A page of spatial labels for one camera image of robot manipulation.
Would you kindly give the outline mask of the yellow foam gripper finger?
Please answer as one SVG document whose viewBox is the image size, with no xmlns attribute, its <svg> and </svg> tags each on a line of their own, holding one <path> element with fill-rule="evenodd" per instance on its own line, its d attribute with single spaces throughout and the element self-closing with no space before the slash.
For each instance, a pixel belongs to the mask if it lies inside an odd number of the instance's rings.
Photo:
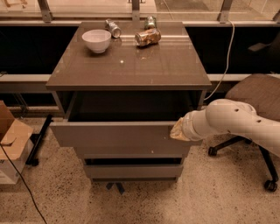
<svg viewBox="0 0 280 224">
<path fill-rule="evenodd" d="M 189 141 L 189 137 L 187 136 L 187 131 L 188 131 L 187 123 L 184 121 L 184 118 L 181 117 L 171 128 L 170 137 L 175 140 Z"/>
</svg>

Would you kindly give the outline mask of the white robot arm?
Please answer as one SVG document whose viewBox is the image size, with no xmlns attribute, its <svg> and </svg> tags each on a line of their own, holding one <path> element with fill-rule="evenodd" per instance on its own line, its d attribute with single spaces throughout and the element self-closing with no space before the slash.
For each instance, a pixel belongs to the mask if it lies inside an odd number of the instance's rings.
<svg viewBox="0 0 280 224">
<path fill-rule="evenodd" d="M 280 157 L 280 122 L 259 116 L 253 106 L 241 101 L 219 99 L 186 113 L 174 124 L 170 137 L 199 141 L 227 133 L 245 137 Z"/>
</svg>

